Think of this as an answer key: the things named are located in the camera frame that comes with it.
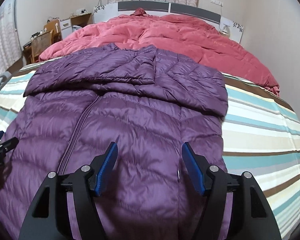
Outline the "purple quilted down jacket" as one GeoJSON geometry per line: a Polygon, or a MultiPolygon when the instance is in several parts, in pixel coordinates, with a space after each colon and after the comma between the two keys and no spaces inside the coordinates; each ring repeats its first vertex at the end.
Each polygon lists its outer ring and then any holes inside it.
{"type": "Polygon", "coordinates": [[[218,70],[154,46],[108,44],[41,65],[24,95],[4,135],[19,143],[0,174],[0,221],[13,239],[49,172],[75,172],[111,142],[118,159],[95,200],[107,236],[192,237],[204,200],[193,189],[181,147],[188,142],[225,168],[228,96],[218,70]]]}

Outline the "striped bed sheet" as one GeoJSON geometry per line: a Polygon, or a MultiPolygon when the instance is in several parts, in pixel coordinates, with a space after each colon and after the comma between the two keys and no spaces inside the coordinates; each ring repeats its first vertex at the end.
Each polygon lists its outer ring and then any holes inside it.
{"type": "MultiPolygon", "coordinates": [[[[12,78],[0,92],[0,130],[5,133],[25,104],[24,92],[35,72],[12,78]]],[[[225,168],[254,175],[281,236],[288,238],[300,221],[300,122],[279,98],[223,77],[228,96],[222,119],[225,168]]]]}

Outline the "side window curtain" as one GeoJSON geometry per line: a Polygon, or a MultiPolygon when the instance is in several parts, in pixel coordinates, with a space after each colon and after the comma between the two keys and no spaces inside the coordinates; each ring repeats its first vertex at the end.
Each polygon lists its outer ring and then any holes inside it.
{"type": "Polygon", "coordinates": [[[21,58],[15,2],[16,0],[4,0],[0,6],[0,74],[21,58]]]}

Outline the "wooden desk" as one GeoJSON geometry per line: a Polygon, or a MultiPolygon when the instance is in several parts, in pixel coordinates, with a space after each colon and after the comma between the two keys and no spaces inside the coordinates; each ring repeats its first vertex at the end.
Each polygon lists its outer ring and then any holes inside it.
{"type": "Polygon", "coordinates": [[[32,63],[32,47],[31,47],[32,42],[29,41],[25,45],[23,45],[23,56],[26,60],[26,64],[31,64],[32,63]]]}

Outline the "wooden chair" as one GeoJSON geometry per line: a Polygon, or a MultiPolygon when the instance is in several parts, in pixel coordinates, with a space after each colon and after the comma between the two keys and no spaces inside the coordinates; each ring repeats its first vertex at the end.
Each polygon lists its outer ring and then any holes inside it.
{"type": "Polygon", "coordinates": [[[38,61],[40,54],[51,46],[53,42],[53,30],[46,31],[33,39],[31,43],[31,62],[35,63],[38,61]]]}

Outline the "red pink quilted duvet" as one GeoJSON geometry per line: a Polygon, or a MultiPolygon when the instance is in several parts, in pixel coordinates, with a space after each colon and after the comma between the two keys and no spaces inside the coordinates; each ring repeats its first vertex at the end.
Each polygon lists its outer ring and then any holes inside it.
{"type": "Polygon", "coordinates": [[[153,45],[186,55],[220,72],[242,77],[275,95],[280,93],[279,83],[270,70],[239,43],[221,35],[214,26],[187,15],[149,15],[141,8],[131,15],[120,15],[74,31],[45,49],[39,59],[46,61],[110,43],[121,49],[135,50],[153,45]]]}

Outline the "bedside lamp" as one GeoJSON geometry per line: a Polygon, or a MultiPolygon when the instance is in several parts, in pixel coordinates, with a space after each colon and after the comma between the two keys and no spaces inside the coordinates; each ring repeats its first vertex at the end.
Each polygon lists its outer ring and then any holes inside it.
{"type": "Polygon", "coordinates": [[[225,23],[221,23],[220,26],[219,26],[219,33],[222,36],[230,37],[230,35],[231,35],[230,26],[225,24],[225,23]]]}

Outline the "white grey bed headboard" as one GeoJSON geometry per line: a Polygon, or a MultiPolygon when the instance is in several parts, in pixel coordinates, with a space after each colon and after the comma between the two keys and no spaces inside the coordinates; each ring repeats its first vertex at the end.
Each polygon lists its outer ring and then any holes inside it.
{"type": "Polygon", "coordinates": [[[237,43],[241,41],[243,35],[244,27],[242,25],[229,20],[218,13],[189,5],[158,1],[124,1],[98,5],[94,7],[93,22],[107,22],[111,18],[121,14],[130,15],[138,8],[142,8],[148,14],[155,16],[176,14],[196,17],[213,25],[218,31],[220,24],[225,23],[230,26],[231,35],[229,38],[237,43]]]}

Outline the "wall power socket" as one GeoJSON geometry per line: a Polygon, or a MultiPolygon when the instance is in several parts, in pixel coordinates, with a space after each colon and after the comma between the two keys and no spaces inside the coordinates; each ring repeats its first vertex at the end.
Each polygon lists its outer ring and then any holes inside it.
{"type": "Polygon", "coordinates": [[[221,1],[219,1],[219,0],[210,0],[210,2],[211,2],[212,4],[218,5],[218,6],[220,6],[220,7],[223,6],[223,2],[221,2],[221,1]]]}

